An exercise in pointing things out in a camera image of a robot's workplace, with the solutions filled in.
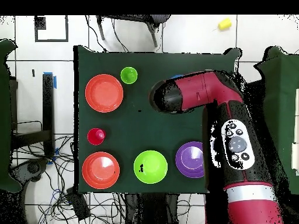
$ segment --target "small red cup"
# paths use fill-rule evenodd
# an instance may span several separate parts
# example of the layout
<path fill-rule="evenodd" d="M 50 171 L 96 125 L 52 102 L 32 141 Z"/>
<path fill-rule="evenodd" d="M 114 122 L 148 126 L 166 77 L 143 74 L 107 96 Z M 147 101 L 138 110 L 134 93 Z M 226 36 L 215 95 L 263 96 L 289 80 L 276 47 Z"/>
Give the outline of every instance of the small red cup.
<path fill-rule="evenodd" d="M 99 145 L 101 144 L 106 137 L 106 133 L 103 129 L 94 128 L 91 129 L 87 134 L 87 140 L 92 145 Z"/>

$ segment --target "white tile floor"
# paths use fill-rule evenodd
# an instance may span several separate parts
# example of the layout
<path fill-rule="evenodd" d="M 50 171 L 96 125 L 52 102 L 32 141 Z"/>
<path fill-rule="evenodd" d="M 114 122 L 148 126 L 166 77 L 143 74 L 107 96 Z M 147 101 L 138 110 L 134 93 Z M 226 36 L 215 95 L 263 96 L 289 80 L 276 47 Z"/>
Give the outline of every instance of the white tile floor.
<path fill-rule="evenodd" d="M 220 21 L 229 17 L 232 26 L 226 31 L 215 30 Z M 103 21 L 105 41 L 102 41 L 95 16 L 89 17 L 90 25 L 95 29 L 99 42 L 109 51 L 122 51 L 116 40 L 110 19 Z M 46 30 L 40 30 L 40 37 L 48 39 L 61 38 L 64 32 L 63 16 L 46 16 Z M 156 51 L 148 28 L 143 23 L 115 21 L 116 33 L 129 51 Z M 57 88 L 54 89 L 55 103 L 55 138 L 62 135 L 73 135 L 74 132 L 74 45 L 83 45 L 94 51 L 102 51 L 96 41 L 94 32 L 88 28 L 84 16 L 68 16 L 68 42 L 35 42 L 33 16 L 0 16 L 0 39 L 15 40 L 18 48 L 8 55 L 7 66 L 12 76 L 19 81 L 18 121 L 42 121 L 41 114 L 41 77 L 43 72 L 52 72 L 57 77 Z M 158 46 L 161 43 L 162 28 L 156 32 Z M 253 67 L 261 61 L 268 46 L 281 46 L 286 52 L 294 53 L 299 49 L 298 15 L 172 15 L 166 22 L 163 37 L 163 51 L 166 53 L 223 53 L 231 47 L 242 49 L 239 72 L 248 82 L 260 79 L 259 72 Z M 19 131 L 39 130 L 38 124 L 20 125 Z M 69 145 L 63 153 L 71 155 Z M 28 155 L 18 152 L 18 158 Z M 74 183 L 74 165 L 69 163 L 64 172 L 66 187 Z M 47 173 L 51 177 L 53 187 L 57 188 L 57 171 L 48 165 Z M 30 183 L 26 193 L 26 213 L 29 224 L 37 224 L 41 213 L 37 205 L 44 210 L 52 198 L 50 181 L 46 174 L 37 183 Z M 111 198 L 111 194 L 95 194 L 98 201 Z M 190 202 L 189 213 L 179 216 L 180 224 L 204 224 L 203 196 L 198 194 L 181 194 L 179 200 Z M 90 194 L 87 200 L 90 208 L 98 203 Z M 92 209 L 93 214 L 110 215 L 111 207 L 107 205 Z M 187 202 L 181 201 L 178 214 L 187 211 Z M 104 224 L 95 219 L 92 224 Z"/>

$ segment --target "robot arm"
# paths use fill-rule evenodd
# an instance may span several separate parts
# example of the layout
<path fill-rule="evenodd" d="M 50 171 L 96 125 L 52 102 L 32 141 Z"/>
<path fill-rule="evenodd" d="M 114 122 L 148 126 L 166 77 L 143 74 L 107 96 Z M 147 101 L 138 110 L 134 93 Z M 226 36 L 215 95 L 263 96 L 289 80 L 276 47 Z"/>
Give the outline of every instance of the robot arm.
<path fill-rule="evenodd" d="M 183 113 L 213 105 L 203 140 L 205 170 L 221 174 L 233 224 L 282 224 L 265 158 L 242 94 L 225 72 L 204 71 L 158 82 L 149 94 L 151 106 L 164 113 Z M 213 174 L 208 175 L 208 188 Z"/>

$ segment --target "green bowl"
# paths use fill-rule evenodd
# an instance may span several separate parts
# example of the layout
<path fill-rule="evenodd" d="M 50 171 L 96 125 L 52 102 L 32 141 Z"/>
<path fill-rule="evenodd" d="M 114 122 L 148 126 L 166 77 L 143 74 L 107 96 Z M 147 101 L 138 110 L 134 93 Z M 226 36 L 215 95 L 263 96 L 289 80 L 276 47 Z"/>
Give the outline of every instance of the green bowl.
<path fill-rule="evenodd" d="M 140 153 L 134 161 L 134 173 L 145 184 L 155 184 L 163 180 L 167 167 L 165 157 L 154 150 Z"/>
<path fill-rule="evenodd" d="M 137 71 L 133 67 L 125 67 L 120 72 L 120 78 L 126 84 L 132 84 L 137 80 Z"/>

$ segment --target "green cup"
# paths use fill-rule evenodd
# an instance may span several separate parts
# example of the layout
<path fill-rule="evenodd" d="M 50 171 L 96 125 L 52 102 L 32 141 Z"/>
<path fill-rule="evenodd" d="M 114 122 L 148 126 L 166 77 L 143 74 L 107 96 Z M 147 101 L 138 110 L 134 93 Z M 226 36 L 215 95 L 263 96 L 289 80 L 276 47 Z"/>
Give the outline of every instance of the green cup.
<path fill-rule="evenodd" d="M 165 157 L 154 150 L 140 153 L 134 161 L 134 173 L 145 184 L 155 184 L 163 180 L 167 167 Z"/>
<path fill-rule="evenodd" d="M 120 72 L 121 80 L 126 84 L 132 84 L 137 80 L 137 71 L 133 67 L 125 67 Z"/>

